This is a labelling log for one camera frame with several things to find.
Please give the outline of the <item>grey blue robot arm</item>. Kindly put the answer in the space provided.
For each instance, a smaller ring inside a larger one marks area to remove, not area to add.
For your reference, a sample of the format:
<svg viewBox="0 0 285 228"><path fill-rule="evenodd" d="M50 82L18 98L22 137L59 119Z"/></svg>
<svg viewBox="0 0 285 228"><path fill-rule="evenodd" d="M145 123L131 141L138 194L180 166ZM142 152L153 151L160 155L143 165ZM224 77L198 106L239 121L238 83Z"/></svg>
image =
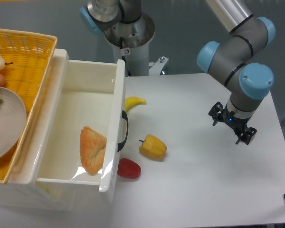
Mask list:
<svg viewBox="0 0 285 228"><path fill-rule="evenodd" d="M208 42L197 55L197 65L231 93L227 104L216 103L209 115L215 124L228 125L238 142L249 144L257 131L247 123L274 83L270 68L249 60L274 39L275 26L256 18L240 0L209 0L207 5L231 35L225 44ZM91 0L79 13L94 35L104 34L115 60L125 63L127 76L156 73L149 65L155 25L139 0Z"/></svg>

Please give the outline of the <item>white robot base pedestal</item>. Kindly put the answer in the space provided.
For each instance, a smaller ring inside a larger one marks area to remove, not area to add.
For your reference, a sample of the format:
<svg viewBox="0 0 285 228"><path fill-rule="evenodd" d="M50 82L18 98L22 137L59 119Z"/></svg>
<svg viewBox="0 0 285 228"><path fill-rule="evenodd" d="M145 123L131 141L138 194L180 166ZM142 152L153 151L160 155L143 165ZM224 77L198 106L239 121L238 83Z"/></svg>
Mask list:
<svg viewBox="0 0 285 228"><path fill-rule="evenodd" d="M165 74L169 59L159 57L149 61L149 45L155 35L155 24L150 16L142 13L134 23L118 22L104 32L104 37L111 45L114 60L125 62L127 76L156 76Z"/></svg>

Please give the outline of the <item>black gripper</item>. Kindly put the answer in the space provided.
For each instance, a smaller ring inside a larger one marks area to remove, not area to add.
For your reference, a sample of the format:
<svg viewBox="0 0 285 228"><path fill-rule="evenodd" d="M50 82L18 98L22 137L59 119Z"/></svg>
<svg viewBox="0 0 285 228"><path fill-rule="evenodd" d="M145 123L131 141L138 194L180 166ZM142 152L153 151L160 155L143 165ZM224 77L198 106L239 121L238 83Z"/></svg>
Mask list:
<svg viewBox="0 0 285 228"><path fill-rule="evenodd" d="M224 122L234 131L237 136L236 145L239 143L249 145L257 133L255 128L247 127L247 118L242 119L235 117L235 112L229 111L227 106L224 108L221 102L216 102L210 109L208 115L213 120L213 126L217 123Z"/></svg>

